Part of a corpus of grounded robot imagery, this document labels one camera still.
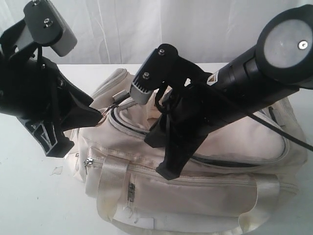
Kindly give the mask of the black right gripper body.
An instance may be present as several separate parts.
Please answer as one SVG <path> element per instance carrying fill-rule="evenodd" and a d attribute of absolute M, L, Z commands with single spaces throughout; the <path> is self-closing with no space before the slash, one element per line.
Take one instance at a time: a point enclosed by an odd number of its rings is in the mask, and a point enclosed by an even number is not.
<path fill-rule="evenodd" d="M 166 122 L 166 146 L 176 144 L 194 154 L 209 133 L 233 123 L 235 109 L 221 95 L 232 100 L 235 83 L 227 79 L 209 86 L 201 81 L 188 85 L 182 94 L 171 90 L 157 121 Z"/>

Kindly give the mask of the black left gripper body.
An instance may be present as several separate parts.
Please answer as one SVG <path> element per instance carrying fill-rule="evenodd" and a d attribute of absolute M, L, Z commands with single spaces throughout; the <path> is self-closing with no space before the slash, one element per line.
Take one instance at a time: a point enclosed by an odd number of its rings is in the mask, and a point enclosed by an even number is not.
<path fill-rule="evenodd" d="M 73 84 L 43 57 L 0 57 L 0 112 L 14 116 L 28 130 L 41 124 L 73 129 Z"/>

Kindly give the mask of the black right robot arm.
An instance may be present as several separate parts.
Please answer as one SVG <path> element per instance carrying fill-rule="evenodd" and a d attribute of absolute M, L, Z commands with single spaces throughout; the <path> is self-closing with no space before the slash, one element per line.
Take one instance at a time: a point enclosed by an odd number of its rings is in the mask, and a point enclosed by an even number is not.
<path fill-rule="evenodd" d="M 168 180 L 178 178 L 208 134 L 313 87 L 313 7 L 286 10 L 262 30 L 257 44 L 212 74 L 179 56 L 170 44 L 156 48 L 137 79 L 141 103 L 157 92 L 161 116 L 145 142 L 164 148 L 156 168 Z"/>

